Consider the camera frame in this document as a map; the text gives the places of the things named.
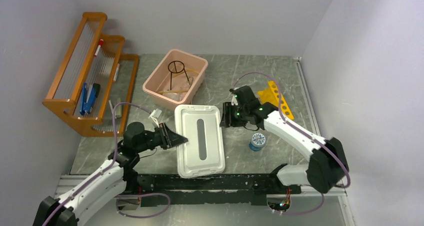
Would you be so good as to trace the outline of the white metal tray lid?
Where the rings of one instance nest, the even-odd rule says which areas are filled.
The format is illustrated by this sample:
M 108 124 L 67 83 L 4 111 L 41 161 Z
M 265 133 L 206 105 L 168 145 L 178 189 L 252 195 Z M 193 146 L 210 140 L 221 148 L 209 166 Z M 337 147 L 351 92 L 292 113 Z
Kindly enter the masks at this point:
M 179 105 L 176 132 L 188 139 L 177 146 L 177 172 L 182 178 L 220 174 L 226 168 L 221 114 L 216 106 Z

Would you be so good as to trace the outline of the small white plastic bag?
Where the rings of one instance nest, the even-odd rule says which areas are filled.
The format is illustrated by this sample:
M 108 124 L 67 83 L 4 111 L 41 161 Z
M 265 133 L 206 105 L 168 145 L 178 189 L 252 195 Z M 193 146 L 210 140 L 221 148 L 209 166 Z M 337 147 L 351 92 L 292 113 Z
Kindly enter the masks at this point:
M 182 101 L 188 90 L 187 87 L 175 87 L 172 90 L 163 91 L 161 95 L 174 101 Z

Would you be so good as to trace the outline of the tan rubber tubing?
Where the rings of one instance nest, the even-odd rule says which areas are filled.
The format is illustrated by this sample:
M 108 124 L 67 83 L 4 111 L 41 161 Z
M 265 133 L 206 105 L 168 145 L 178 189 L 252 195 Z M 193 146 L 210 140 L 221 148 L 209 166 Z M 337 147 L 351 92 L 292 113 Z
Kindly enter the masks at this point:
M 186 70 L 180 73 L 171 73 L 170 80 L 159 88 L 157 93 L 159 94 L 171 94 L 171 93 L 187 93 L 193 86 L 194 81 L 198 77 L 199 73 L 194 70 Z

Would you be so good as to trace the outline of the black wire ring tripod stand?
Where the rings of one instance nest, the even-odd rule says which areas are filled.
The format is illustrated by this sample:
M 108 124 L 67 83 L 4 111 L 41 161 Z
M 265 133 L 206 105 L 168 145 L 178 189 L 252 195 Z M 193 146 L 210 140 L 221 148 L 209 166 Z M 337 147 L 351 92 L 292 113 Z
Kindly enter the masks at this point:
M 170 73 L 170 82 L 169 82 L 169 89 L 171 90 L 172 89 L 172 87 L 173 87 L 173 79 L 176 77 L 176 76 L 179 76 L 179 75 L 181 75 L 181 74 L 183 74 L 185 77 L 186 77 L 186 79 L 187 79 L 187 81 L 188 81 L 188 83 L 189 83 L 189 85 L 191 85 L 191 83 L 190 83 L 190 79 L 189 79 L 189 76 L 188 76 L 188 74 L 187 74 L 187 71 L 186 71 L 186 66 L 185 66 L 185 64 L 182 62 L 182 61 L 179 61 L 179 60 L 174 60 L 174 61 L 171 61 L 169 64 L 168 64 L 168 66 L 167 66 L 167 69 L 168 69 L 168 71 L 169 71 L 169 73 Z

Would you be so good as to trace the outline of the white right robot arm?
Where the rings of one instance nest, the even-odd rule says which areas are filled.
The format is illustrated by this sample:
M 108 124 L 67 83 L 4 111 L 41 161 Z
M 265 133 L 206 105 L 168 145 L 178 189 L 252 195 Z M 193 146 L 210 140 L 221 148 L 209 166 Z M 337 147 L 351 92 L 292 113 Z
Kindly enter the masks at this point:
M 322 194 L 347 177 L 349 167 L 343 146 L 335 137 L 314 134 L 285 116 L 269 102 L 261 103 L 249 86 L 230 89 L 232 101 L 223 103 L 220 126 L 244 127 L 248 123 L 288 142 L 307 160 L 306 164 L 283 163 L 270 173 L 270 188 L 282 193 L 288 186 L 307 185 Z

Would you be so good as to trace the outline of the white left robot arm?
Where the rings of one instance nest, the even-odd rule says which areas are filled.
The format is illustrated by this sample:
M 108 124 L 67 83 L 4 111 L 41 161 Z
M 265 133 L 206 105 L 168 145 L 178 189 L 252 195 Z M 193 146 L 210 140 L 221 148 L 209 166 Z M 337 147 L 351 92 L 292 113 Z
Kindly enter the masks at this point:
M 141 122 L 130 123 L 117 149 L 94 173 L 57 199 L 46 197 L 40 203 L 33 225 L 85 225 L 110 200 L 139 189 L 134 166 L 140 161 L 141 152 L 157 147 L 166 150 L 187 142 L 186 137 L 173 132 L 165 123 L 154 131 L 146 130 Z

